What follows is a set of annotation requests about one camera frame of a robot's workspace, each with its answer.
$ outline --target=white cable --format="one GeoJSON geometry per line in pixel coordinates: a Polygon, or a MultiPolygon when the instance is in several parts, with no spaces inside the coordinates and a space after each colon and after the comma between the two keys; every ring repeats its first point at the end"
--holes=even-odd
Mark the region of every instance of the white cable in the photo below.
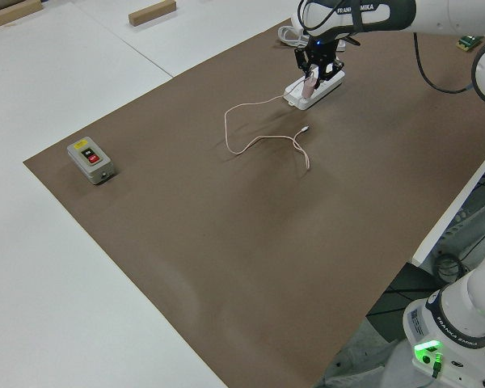
{"type": "Polygon", "coordinates": [[[284,44],[293,47],[306,47],[309,37],[307,35],[298,35],[293,26],[282,26],[278,28],[278,39],[284,44]]]}
{"type": "MultiPolygon", "coordinates": [[[[295,87],[297,87],[298,85],[300,85],[304,81],[305,81],[305,79],[302,79],[301,81],[297,82],[292,87],[291,91],[293,91],[295,87]]],[[[245,107],[245,106],[248,106],[248,105],[260,105],[260,104],[263,104],[263,103],[271,103],[272,101],[274,101],[276,99],[283,98],[284,96],[291,93],[291,91],[284,93],[283,95],[278,95],[277,97],[273,97],[272,99],[269,99],[267,101],[261,101],[259,103],[240,103],[239,105],[235,105],[234,107],[228,109],[225,112],[225,143],[226,143],[226,148],[228,149],[228,151],[231,152],[234,155],[240,155],[240,154],[244,153],[246,150],[248,150],[250,147],[252,147],[257,141],[261,141],[262,139],[286,139],[286,140],[290,140],[293,143],[293,147],[294,147],[295,150],[297,150],[298,152],[300,152],[304,155],[304,159],[306,160],[306,169],[309,170],[310,169],[309,155],[307,154],[307,152],[302,148],[302,146],[297,141],[298,135],[300,135],[300,133],[304,133],[307,129],[309,129],[309,126],[306,126],[306,127],[303,127],[302,129],[300,129],[293,137],[285,136],[285,135],[261,135],[261,136],[257,136],[252,141],[250,141],[240,151],[232,150],[232,148],[230,147],[230,144],[228,144],[228,120],[227,120],[227,116],[230,112],[232,112],[234,109],[237,109],[237,108],[240,108],[240,107],[245,107]]]]}

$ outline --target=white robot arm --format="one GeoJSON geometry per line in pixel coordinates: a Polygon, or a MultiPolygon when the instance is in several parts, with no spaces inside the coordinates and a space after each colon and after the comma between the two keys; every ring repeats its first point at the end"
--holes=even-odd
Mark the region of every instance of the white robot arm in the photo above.
{"type": "MultiPolygon", "coordinates": [[[[355,34],[373,31],[485,36],[485,0],[301,0],[293,26],[310,37],[305,48],[296,50],[297,63],[306,77],[318,67],[318,88],[343,68],[335,55],[338,40],[352,43],[355,34]]],[[[485,45],[471,78],[485,101],[485,45]]]]}

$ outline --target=red button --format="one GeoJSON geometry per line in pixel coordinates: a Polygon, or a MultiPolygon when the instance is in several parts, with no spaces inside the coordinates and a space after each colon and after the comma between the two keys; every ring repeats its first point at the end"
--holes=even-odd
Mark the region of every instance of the red button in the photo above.
{"type": "Polygon", "coordinates": [[[99,161],[99,157],[97,155],[93,154],[93,155],[90,155],[88,160],[90,161],[90,163],[95,163],[95,162],[99,161]]]}

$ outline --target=wooden block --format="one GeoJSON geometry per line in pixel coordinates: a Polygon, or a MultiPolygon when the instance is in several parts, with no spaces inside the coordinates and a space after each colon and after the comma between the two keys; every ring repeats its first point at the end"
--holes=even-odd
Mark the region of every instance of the wooden block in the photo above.
{"type": "Polygon", "coordinates": [[[0,26],[43,9],[41,0],[25,0],[0,10],[0,26]]]}
{"type": "Polygon", "coordinates": [[[129,23],[132,26],[138,26],[139,24],[149,22],[150,20],[164,16],[172,11],[176,11],[176,1],[175,0],[164,0],[153,6],[148,6],[143,10],[133,12],[129,14],[129,23]]]}

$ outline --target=black button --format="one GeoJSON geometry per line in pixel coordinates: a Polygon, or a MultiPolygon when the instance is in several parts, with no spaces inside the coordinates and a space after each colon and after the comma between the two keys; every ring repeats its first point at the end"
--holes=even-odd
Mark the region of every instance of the black button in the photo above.
{"type": "Polygon", "coordinates": [[[83,154],[85,158],[89,158],[91,155],[95,155],[95,152],[91,148],[86,148],[84,151],[81,151],[81,154],[83,154]]]}

